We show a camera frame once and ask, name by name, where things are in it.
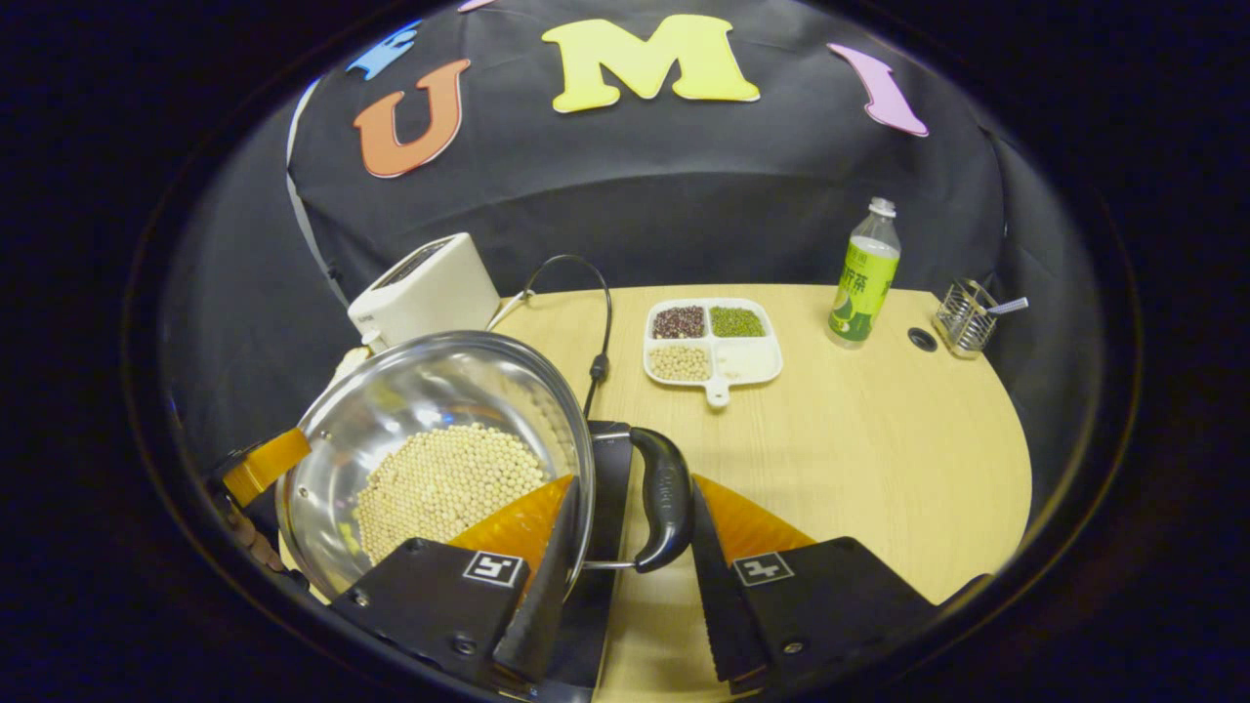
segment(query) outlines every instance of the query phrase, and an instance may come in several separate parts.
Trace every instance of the blue letter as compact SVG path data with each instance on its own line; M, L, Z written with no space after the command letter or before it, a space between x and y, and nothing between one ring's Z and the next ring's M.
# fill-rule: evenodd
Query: blue letter
M419 24L421 24L421 20L405 25L395 34L381 40L378 46L374 46L364 56L348 66L348 70L365 69L365 80L382 73L382 69L391 65L391 61L399 59L405 51L412 48L412 38L416 36L416 25Z

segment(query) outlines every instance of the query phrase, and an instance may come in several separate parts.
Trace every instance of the black and white tag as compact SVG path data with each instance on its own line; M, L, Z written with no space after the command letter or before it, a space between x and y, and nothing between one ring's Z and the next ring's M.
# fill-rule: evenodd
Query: black and white tag
M776 552L736 559L734 562L734 570L738 572L738 578L741 579L742 585L746 588L794 575L790 565Z
M516 573L520 570L520 557L478 552L469 560L469 568L465 569L464 577L495 585L511 587L512 582L516 580Z

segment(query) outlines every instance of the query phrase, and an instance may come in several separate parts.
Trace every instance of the white divided tray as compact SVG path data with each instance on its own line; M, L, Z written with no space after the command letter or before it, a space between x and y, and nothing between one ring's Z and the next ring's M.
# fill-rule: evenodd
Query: white divided tray
M655 316L672 308L696 305L704 311L704 335L689 339L656 339ZM711 329L712 308L742 308L755 313L764 325L764 336L716 336ZM706 380L670 380L656 375L651 368L651 350L660 346L696 346L711 360L711 377ZM701 385L712 408L729 405L729 387L766 383L781 373L781 346L772 323L764 308L746 298L686 298L658 303L646 315L642 330L642 369L656 383L669 385Z

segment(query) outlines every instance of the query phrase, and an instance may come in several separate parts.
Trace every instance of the dark background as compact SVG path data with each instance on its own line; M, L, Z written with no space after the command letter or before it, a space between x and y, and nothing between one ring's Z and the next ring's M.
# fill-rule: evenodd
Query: dark background
M1245 459L1224 444L1245 405L1234 403L1244 198L1231 186L1245 175L1244 5L878 6L960 56L948 68L962 65L974 86L1015 96L1011 118L1088 168L1146 311L1139 428L1104 509L1034 589L892 693L1244 698ZM259 617L191 552L139 469L119 377L130 258L191 145L362 10L31 3L4 14L18 83L0 104L15 118L4 253L16 274L6 522L18 559L6 580L20 587L5 608L4 698L384 698Z

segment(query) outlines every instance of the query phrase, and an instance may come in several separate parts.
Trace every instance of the power cord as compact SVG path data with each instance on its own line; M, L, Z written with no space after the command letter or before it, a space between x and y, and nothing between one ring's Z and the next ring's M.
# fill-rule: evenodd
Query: power cord
M604 323L604 346L595 357L595 360L590 363L590 392L586 393L586 404L581 408L581 414L589 420L590 403L595 399L595 388L602 382L604 377L608 375L608 339L612 333L612 294L608 290L608 281L604 280L604 274L599 273L599 269L596 269L594 264L576 254L558 254L546 261L542 261L539 268L534 269L534 273L530 274L529 280L526 280L525 285L521 286L521 291L512 296L512 299L509 300L498 314L495 314L490 323L486 324L486 329L494 328L495 324L498 324L499 320L501 320L504 315L506 315L518 303L524 301L535 294L530 286L534 285L534 279L539 278L539 274L542 273L544 269L556 261L565 260L576 261L595 274L595 278L599 279L599 285L604 289L604 301L608 304L608 320Z

